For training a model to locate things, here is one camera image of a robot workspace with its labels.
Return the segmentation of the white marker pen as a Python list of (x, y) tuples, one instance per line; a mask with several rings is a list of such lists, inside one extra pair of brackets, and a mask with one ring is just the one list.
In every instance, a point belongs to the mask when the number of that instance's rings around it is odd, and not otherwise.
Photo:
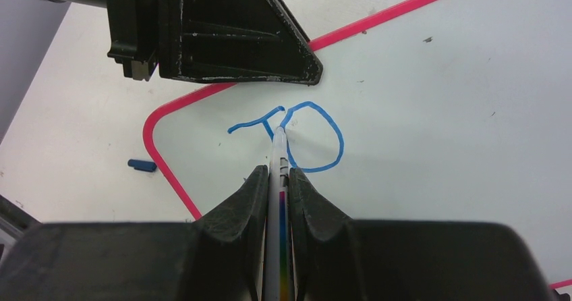
[(289, 159), (284, 128), (274, 130), (269, 163), (268, 208), (264, 254), (263, 300), (294, 300), (289, 232)]

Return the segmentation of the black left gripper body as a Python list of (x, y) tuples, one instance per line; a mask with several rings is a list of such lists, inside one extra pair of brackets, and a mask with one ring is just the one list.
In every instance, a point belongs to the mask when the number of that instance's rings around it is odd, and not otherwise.
[(45, 0), (72, 2), (107, 10), (111, 47), (107, 56), (134, 80), (150, 80), (157, 65), (158, 0)]

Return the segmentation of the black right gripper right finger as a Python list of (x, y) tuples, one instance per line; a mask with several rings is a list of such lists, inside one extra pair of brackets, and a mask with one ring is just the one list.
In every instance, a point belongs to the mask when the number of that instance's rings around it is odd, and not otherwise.
[(506, 225), (354, 219), (289, 173), (298, 300), (555, 300)]

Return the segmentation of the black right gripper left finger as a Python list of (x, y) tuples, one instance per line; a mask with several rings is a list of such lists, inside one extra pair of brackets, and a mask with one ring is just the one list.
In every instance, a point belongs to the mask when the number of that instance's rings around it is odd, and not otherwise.
[(191, 223), (36, 226), (1, 265), (1, 299), (259, 300), (268, 187), (259, 165)]

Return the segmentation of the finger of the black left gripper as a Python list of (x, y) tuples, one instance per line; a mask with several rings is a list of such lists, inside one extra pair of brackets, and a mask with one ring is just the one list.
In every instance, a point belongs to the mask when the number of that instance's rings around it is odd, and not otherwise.
[(158, 0), (159, 74), (313, 86), (323, 66), (283, 0)]

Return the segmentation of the blue marker cap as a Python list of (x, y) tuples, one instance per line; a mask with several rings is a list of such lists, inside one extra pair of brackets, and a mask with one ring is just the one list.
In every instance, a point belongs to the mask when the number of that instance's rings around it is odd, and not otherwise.
[(129, 159), (127, 161), (127, 166), (131, 167), (137, 171), (143, 171), (148, 173), (153, 173), (157, 169), (157, 165), (153, 161), (145, 161), (140, 159)]

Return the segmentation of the pink framed whiteboard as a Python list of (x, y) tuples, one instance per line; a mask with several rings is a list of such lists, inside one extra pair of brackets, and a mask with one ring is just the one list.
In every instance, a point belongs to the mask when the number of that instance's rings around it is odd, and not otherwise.
[(215, 84), (146, 150), (193, 217), (270, 159), (358, 219), (502, 223), (571, 287), (571, 0), (407, 0), (317, 38), (316, 86)]

